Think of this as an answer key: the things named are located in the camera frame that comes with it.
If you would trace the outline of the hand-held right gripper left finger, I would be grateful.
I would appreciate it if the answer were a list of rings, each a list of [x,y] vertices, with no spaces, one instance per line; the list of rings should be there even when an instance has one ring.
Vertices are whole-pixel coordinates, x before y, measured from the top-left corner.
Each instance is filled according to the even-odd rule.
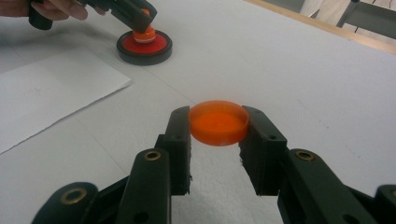
[[[155,146],[139,152],[115,224],[171,224],[171,198],[190,192],[191,134],[183,106],[171,113]]]

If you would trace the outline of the small orange stamp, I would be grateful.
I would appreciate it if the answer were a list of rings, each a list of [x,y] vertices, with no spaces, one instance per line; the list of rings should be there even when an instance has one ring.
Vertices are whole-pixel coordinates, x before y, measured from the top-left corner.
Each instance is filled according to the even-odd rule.
[[[144,32],[133,31],[133,37],[138,43],[150,43],[156,38],[155,29],[149,25]]]

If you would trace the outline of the orange round stamp cap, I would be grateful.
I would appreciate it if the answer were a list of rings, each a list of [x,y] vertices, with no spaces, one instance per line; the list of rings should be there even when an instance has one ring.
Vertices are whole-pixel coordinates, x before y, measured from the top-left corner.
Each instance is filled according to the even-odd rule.
[[[207,101],[189,112],[192,136],[201,143],[223,147],[240,142],[248,131],[248,112],[227,101]]]

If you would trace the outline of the round red ink pad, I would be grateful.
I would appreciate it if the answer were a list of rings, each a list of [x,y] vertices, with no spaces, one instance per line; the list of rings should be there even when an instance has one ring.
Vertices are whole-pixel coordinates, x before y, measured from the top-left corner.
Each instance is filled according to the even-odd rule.
[[[133,32],[123,34],[117,41],[117,50],[122,60],[134,65],[154,65],[166,61],[172,55],[173,41],[161,31],[148,43],[139,43]]]

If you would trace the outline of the wooden table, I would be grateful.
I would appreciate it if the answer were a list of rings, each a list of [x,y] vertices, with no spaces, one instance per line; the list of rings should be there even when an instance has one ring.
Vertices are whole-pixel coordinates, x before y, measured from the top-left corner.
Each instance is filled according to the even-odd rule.
[[[396,47],[395,46],[381,42],[379,40],[372,39],[371,37],[356,34],[351,31],[348,31],[346,29],[336,27],[335,25],[331,25],[331,24],[323,22],[323,21],[317,21],[315,19],[308,18],[302,14],[292,12],[288,9],[284,9],[282,7],[278,7],[278,6],[275,6],[270,3],[265,3],[262,0],[245,0],[245,1],[249,2],[250,4],[255,5],[257,7],[262,7],[262,8],[266,8],[268,10],[274,11],[277,14],[289,17],[295,21],[299,21],[299,22],[308,24],[310,26],[316,27],[320,30],[326,31],[328,33],[341,36],[343,38],[348,39],[349,41],[354,41],[356,43],[362,44],[369,48],[378,49],[383,52],[396,55]]]

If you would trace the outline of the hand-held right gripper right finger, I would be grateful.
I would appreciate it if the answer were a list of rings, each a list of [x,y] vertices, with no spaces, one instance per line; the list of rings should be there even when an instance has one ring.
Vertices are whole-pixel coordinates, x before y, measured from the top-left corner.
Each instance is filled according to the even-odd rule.
[[[316,153],[289,149],[259,109],[245,106],[247,135],[240,158],[259,196],[276,196],[285,224],[376,224],[351,190]]]

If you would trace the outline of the white paper sheet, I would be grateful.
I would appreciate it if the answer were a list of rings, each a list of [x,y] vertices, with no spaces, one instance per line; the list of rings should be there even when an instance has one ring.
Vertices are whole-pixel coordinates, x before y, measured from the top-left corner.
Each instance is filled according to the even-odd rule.
[[[84,48],[0,75],[0,154],[132,84]]]

